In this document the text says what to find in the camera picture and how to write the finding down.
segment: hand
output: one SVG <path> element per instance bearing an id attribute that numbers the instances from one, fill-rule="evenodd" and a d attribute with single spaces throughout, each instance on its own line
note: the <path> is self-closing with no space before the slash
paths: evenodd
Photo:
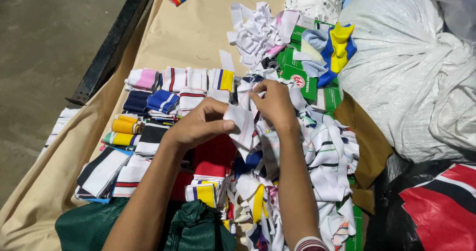
<path id="1" fill-rule="evenodd" d="M 263 99 L 256 94 L 261 91 L 266 91 Z M 256 108 L 264 118 L 273 123 L 278 134 L 299 131 L 296 112 L 286 85 L 265 79 L 255 87 L 254 92 L 250 92 L 249 95 L 255 102 Z"/>
<path id="2" fill-rule="evenodd" d="M 228 104 L 206 97 L 196 108 L 169 128 L 162 142 L 185 153 L 219 134 L 230 132 L 235 128 L 235 122 L 223 120 L 223 114 L 227 110 Z"/>

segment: white sack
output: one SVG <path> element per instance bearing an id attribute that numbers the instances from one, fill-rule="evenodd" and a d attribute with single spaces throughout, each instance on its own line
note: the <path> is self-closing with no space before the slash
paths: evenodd
<path id="1" fill-rule="evenodd" d="M 339 18 L 355 25 L 357 53 L 339 73 L 348 92 L 407 160 L 462 159 L 476 151 L 476 60 L 441 32 L 430 0 L 353 0 Z"/>

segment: left hand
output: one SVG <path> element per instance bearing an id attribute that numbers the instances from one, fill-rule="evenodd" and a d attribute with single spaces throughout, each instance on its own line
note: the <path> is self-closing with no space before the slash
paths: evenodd
<path id="1" fill-rule="evenodd" d="M 232 120 L 223 120 L 228 104 L 206 97 L 200 104 L 179 120 L 164 134 L 162 142 L 175 147 L 179 152 L 186 151 L 235 128 Z"/>

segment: printed logo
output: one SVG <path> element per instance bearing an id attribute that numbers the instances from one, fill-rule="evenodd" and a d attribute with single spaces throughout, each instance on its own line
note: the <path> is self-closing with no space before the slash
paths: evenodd
<path id="1" fill-rule="evenodd" d="M 304 87 L 304 78 L 302 78 L 302 76 L 298 75 L 298 74 L 294 74 L 293 76 L 291 76 L 291 79 L 294 79 L 294 81 L 296 81 L 296 84 L 297 84 L 297 87 L 299 88 L 302 88 Z"/>

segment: green bag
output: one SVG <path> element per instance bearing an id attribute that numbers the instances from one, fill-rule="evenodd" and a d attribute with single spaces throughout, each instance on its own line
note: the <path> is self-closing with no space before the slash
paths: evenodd
<path id="1" fill-rule="evenodd" d="M 62 251 L 101 251 L 112 226 L 128 202 L 93 202 L 62 214 L 55 224 Z M 158 250 L 233 251 L 236 240 L 223 226 L 220 212 L 200 200 L 170 201 Z"/>

